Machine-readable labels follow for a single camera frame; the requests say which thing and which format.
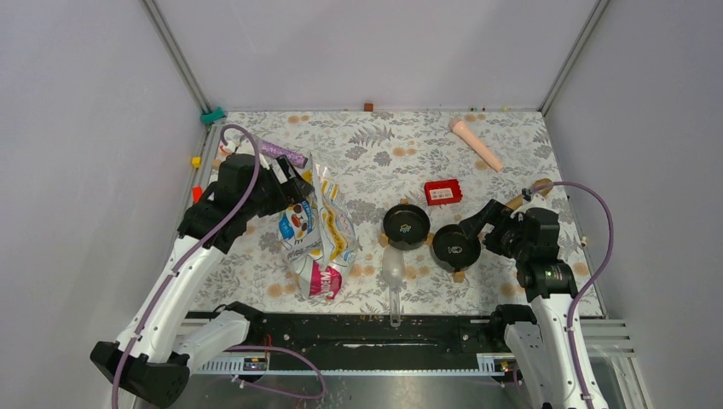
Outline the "cat food bag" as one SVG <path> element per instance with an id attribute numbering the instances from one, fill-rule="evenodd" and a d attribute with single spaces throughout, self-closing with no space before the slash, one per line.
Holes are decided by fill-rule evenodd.
<path id="1" fill-rule="evenodd" d="M 355 225 L 328 167 L 310 159 L 302 178 L 313 191 L 280 213 L 281 254 L 295 274 L 302 297 L 333 300 L 356 262 Z"/>

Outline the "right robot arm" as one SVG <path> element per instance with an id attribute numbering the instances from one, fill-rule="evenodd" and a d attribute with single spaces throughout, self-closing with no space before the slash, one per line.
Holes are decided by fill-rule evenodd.
<path id="1" fill-rule="evenodd" d="M 467 235 L 490 225 L 484 248 L 516 264 L 527 302 L 498 306 L 487 333 L 494 347 L 513 353 L 532 406 L 608 407 L 582 338 L 574 274 L 558 257 L 558 214 L 539 207 L 519 213 L 491 200 L 460 225 Z"/>

